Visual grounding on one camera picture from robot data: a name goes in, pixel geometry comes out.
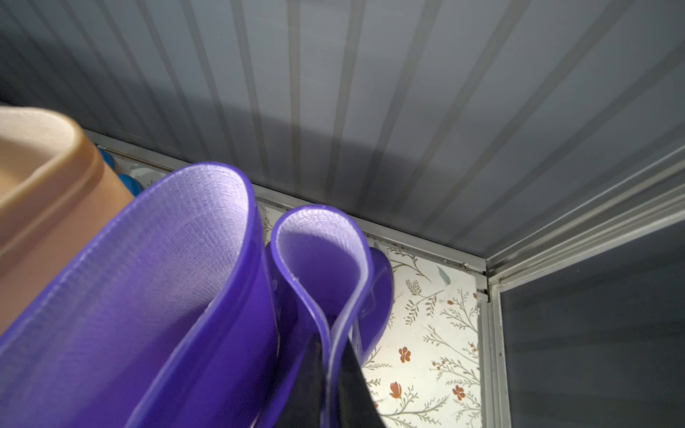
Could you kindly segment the purple boot front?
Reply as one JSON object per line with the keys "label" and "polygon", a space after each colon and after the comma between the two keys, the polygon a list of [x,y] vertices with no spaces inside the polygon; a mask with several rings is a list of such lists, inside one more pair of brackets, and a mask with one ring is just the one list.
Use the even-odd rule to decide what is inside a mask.
{"label": "purple boot front", "polygon": [[284,214],[272,230],[267,262],[275,292],[279,351],[269,399],[256,420],[275,427],[289,373],[312,335],[323,347],[324,395],[319,427],[338,423],[338,378],[345,344],[360,368],[385,333],[394,304],[394,274],[347,214],[309,205]]}
{"label": "purple boot front", "polygon": [[2,426],[250,426],[278,352],[264,249],[238,169],[142,192],[2,335]]}

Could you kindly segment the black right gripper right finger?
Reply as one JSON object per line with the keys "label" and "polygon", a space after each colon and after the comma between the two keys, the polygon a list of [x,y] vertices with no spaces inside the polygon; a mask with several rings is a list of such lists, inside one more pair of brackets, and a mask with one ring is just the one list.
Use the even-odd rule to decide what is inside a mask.
{"label": "black right gripper right finger", "polygon": [[343,428],[385,428],[350,342],[345,344],[338,378],[338,423]]}

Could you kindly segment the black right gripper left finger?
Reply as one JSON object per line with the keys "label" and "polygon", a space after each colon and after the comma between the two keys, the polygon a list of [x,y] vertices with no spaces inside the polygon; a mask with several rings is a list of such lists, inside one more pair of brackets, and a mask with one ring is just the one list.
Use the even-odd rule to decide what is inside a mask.
{"label": "black right gripper left finger", "polygon": [[312,335],[289,373],[287,395],[275,427],[319,427],[323,402],[323,347]]}

